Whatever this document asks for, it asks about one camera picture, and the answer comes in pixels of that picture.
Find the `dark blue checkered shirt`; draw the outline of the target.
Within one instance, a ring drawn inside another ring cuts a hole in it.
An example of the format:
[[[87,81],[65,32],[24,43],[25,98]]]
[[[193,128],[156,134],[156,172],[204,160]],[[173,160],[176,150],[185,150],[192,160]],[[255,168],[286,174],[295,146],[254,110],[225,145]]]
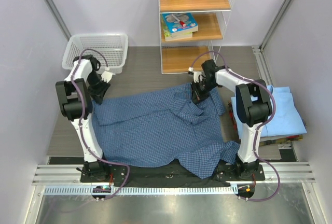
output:
[[[239,150],[224,141],[220,117],[226,108],[216,89],[199,104],[188,83],[94,104],[92,124],[108,161],[156,168],[178,160],[201,179],[219,161],[233,164]]]

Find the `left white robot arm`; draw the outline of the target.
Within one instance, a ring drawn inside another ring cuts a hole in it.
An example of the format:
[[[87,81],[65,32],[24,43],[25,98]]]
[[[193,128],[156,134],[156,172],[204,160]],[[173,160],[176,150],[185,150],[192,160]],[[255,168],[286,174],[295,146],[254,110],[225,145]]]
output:
[[[70,74],[56,83],[61,114],[72,124],[79,137],[84,152],[81,181],[107,181],[110,177],[109,165],[96,140],[92,125],[93,103],[101,104],[110,87],[113,74],[106,68],[102,74],[100,61],[92,55],[74,58]]]

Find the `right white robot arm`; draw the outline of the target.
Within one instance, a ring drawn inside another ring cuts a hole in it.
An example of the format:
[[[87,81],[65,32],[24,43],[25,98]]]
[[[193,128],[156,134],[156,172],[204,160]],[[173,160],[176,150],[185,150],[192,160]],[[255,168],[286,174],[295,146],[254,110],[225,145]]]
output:
[[[190,67],[188,74],[193,75],[191,99],[195,104],[206,100],[216,87],[225,87],[235,93],[242,135],[234,173],[241,180],[251,178],[259,167],[258,147],[262,128],[274,110],[265,82],[245,78],[225,66],[217,66],[213,60],[202,64],[202,72]]]

